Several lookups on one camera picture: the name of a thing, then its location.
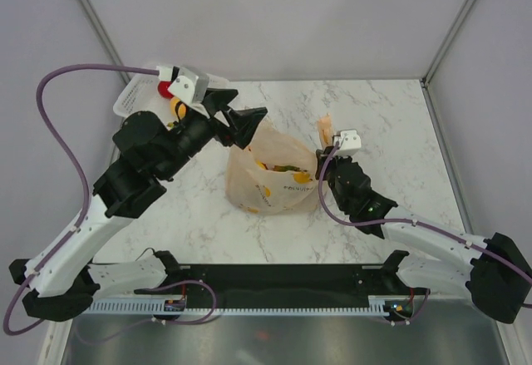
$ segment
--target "white marble tabletop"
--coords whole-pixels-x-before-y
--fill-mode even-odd
[[[419,215],[463,229],[418,81],[238,82],[235,109],[266,106],[276,127],[314,151],[316,120],[329,113],[337,130],[355,128],[356,154],[377,192]],[[146,247],[181,263],[378,263],[404,246],[307,214],[255,215],[224,193],[229,151],[211,141],[181,170],[166,195],[119,232],[97,261],[135,259]],[[334,207],[332,195],[328,203]]]

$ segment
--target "gray wall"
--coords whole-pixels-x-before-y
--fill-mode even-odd
[[[38,254],[81,206],[75,171],[37,114],[35,88],[51,70],[107,62],[75,0],[0,0],[0,311],[15,292],[7,267]],[[112,73],[62,76],[45,92],[49,115],[79,155],[89,181],[110,158],[122,88]],[[13,327],[28,325],[17,310]],[[18,338],[0,333],[2,363],[36,362],[47,324]]]
[[[532,0],[479,0],[431,92],[476,232],[509,235],[532,263]]]
[[[230,79],[421,77],[464,0],[91,0],[125,63]]]

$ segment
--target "plastic bag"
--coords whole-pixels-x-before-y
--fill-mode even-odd
[[[328,116],[318,122],[318,129],[322,146],[329,145]],[[319,204],[317,166],[313,150],[265,120],[246,149],[231,147],[225,193],[233,205],[251,213],[313,211]]]

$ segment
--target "metal frame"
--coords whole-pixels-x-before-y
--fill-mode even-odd
[[[87,21],[91,25],[92,30],[96,34],[98,41],[100,41],[101,47],[103,47],[104,51],[109,57],[109,60],[111,60],[113,64],[123,66],[124,64],[122,63],[120,55],[118,54],[118,51],[113,45],[112,40],[109,38],[109,34],[107,33],[107,30],[104,28],[100,18],[98,17],[98,14],[94,10],[94,7],[92,6],[91,1],[90,0],[76,0],[76,1],[80,5],[81,10],[85,14]],[[126,72],[119,72],[119,74],[125,85],[127,85],[127,83],[131,81],[130,76]]]
[[[67,350],[68,336],[72,321],[50,322],[41,352],[37,359],[37,365],[58,365]]]
[[[432,120],[432,125],[434,126],[434,132],[436,133],[436,139],[438,140],[438,145],[440,146],[441,155],[443,156],[443,163],[445,164],[447,175],[449,176],[449,181],[451,183],[451,188],[453,194],[455,195],[456,204],[458,205],[458,211],[464,224],[464,230],[468,234],[474,234],[473,224],[470,219],[470,211],[468,210],[468,204],[463,194],[463,184],[460,181],[460,177],[456,173],[456,163],[452,157],[449,146],[447,145],[447,140],[443,129],[441,128],[439,112],[436,109],[436,103],[433,101],[432,96],[427,88],[425,82],[420,81],[421,90],[423,91],[423,96],[425,97],[426,108],[429,111],[429,115]]]
[[[449,28],[446,37],[444,38],[443,42],[440,45],[440,48],[438,49],[438,52],[434,56],[434,59],[432,60],[432,63],[429,66],[425,77],[422,79],[427,85],[431,83],[431,80],[436,74],[436,71],[438,70],[438,67],[441,64],[441,61],[446,56],[447,52],[449,51],[449,48],[455,41],[458,32],[461,30],[462,26],[464,25],[464,22],[469,17],[471,10],[473,9],[477,1],[478,0],[465,0],[462,4],[460,11],[456,15],[453,23],[451,24],[451,28]]]

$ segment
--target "purple cable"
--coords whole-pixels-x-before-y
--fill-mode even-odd
[[[331,212],[331,210],[327,207],[327,204],[325,203],[325,198],[323,197],[323,181],[325,180],[325,171],[326,171],[329,163],[333,159],[334,154],[338,150],[338,147],[339,147],[339,144],[337,143],[332,148],[332,150],[329,153],[327,159],[323,163],[322,170],[319,173],[318,196],[319,196],[319,201],[322,204],[322,207],[325,210],[325,212],[327,213],[327,215],[329,217],[331,217],[332,219],[334,219],[339,224],[346,225],[346,226],[354,226],[354,227],[369,226],[369,225],[380,225],[380,224],[386,224],[386,223],[390,223],[390,222],[397,222],[399,224],[410,224],[410,225],[414,224],[414,221],[412,219],[407,219],[407,218],[375,219],[373,221],[365,221],[365,222],[349,222],[349,221],[345,221],[343,219],[339,219],[336,215],[334,215]],[[466,239],[462,239],[460,236],[455,236],[452,233],[447,232],[446,230],[438,228],[437,226],[434,226],[434,225],[431,225],[431,224],[427,224],[426,222],[421,222],[421,221],[417,221],[416,225],[417,226],[421,226],[422,228],[425,228],[425,229],[429,229],[429,230],[431,230],[433,232],[436,232],[438,234],[442,234],[443,236],[445,236],[445,237],[447,237],[449,239],[452,239],[452,240],[454,240],[454,241],[456,241],[456,242],[458,242],[460,244],[468,245]],[[482,254],[490,256],[492,259],[495,259],[496,261],[499,261],[500,263],[502,263],[503,265],[505,265],[506,267],[510,268],[512,271],[517,273],[521,278],[526,280],[530,285],[532,285],[532,278],[525,271],[523,271],[522,269],[516,267],[515,265],[513,265],[507,259],[504,259],[503,257],[499,256],[498,254],[493,253],[492,251],[489,251],[488,249],[484,249],[484,248],[480,247],[477,244],[472,244],[470,247],[472,249],[476,250],[476,251],[481,252]],[[532,304],[523,304],[523,307],[532,308]]]
[[[203,317],[201,317],[199,319],[195,319],[194,321],[177,321],[176,320],[176,321],[166,321],[166,323],[172,323],[174,325],[198,325],[198,324],[201,324],[201,323],[205,323],[209,319],[209,317],[213,314],[213,312],[216,310],[217,305],[218,305],[218,302],[216,300],[216,294],[214,294],[214,290],[208,284],[206,284],[204,282],[200,282],[198,280],[184,280],[182,282],[176,282],[174,284],[169,284],[168,286],[163,286],[163,287],[160,287],[160,288],[147,289],[147,291],[149,291],[149,292],[162,292],[164,290],[172,289],[172,288],[174,288],[176,286],[181,286],[183,284],[197,284],[197,285],[201,286],[202,288],[207,289],[209,291],[210,295],[213,298],[212,307],[210,308],[210,311],[206,315],[204,315]],[[136,328],[137,326],[144,325],[145,323],[149,323],[149,322],[152,322],[152,318],[142,319],[141,321],[132,323],[131,325],[123,328],[122,330],[119,330],[118,332],[113,333],[112,335],[107,336],[106,338],[101,338],[100,340],[92,340],[91,341],[91,340],[84,339],[82,336],[80,336],[79,330],[78,330],[78,328],[76,326],[74,327],[74,335],[83,344],[86,344],[88,346],[99,346],[101,344],[105,344],[105,343],[109,342],[113,338],[117,338],[118,336],[122,335],[123,333],[129,332],[130,330],[132,330],[133,328]]]
[[[91,193],[89,191],[89,184],[86,180],[85,173],[83,172],[83,169],[81,168],[81,165],[77,158],[74,156],[74,153],[72,153],[72,150],[66,142],[63,140],[59,132],[57,132],[56,128],[53,126],[52,122],[50,121],[50,118],[48,117],[48,114],[44,110],[44,105],[42,102],[42,93],[44,92],[44,88],[47,85],[48,82],[50,82],[52,79],[54,79],[56,76],[60,76],[61,74],[66,74],[68,72],[75,72],[78,70],[105,70],[105,71],[112,71],[112,72],[134,72],[138,74],[148,74],[152,76],[159,75],[159,72],[157,70],[150,70],[147,68],[137,68],[137,67],[126,67],[126,66],[112,66],[108,64],[98,64],[98,63],[87,63],[87,64],[74,64],[71,66],[66,66],[62,68],[58,68],[54,72],[51,72],[47,74],[44,78],[42,78],[41,82],[39,82],[39,85],[37,86],[37,92],[36,92],[36,98],[37,98],[37,109],[39,110],[39,113],[42,117],[42,120],[44,121],[45,125],[47,126],[48,130],[52,133],[52,136],[56,139],[56,141],[59,143],[61,148],[65,151],[66,155],[68,156],[71,163],[76,168],[76,172],[80,177],[81,185],[83,187],[83,205],[81,207],[80,214],[78,215],[76,222],[74,223],[74,227],[79,228],[81,225],[81,222],[86,216],[87,211],[89,210],[89,204],[91,202]],[[48,262],[48,260],[72,237],[74,234],[73,231],[68,232],[63,236],[59,242],[48,252],[47,255],[45,255],[42,260],[37,264],[35,267],[35,272],[39,272],[42,267]],[[23,334],[25,332],[29,332],[30,330],[34,329],[36,326],[44,322],[44,319],[39,319],[35,323],[32,323],[29,326],[26,326],[23,329],[19,330],[11,330],[9,327],[9,320],[11,319],[12,312],[15,308],[15,304],[20,299],[22,294],[24,293],[24,289],[29,286],[29,284],[32,282],[32,280],[35,278],[35,274],[31,274],[28,276],[24,282],[18,287],[17,292],[13,296],[11,302],[7,306],[6,313],[3,317],[3,332],[5,332],[8,336],[17,336],[20,334]]]

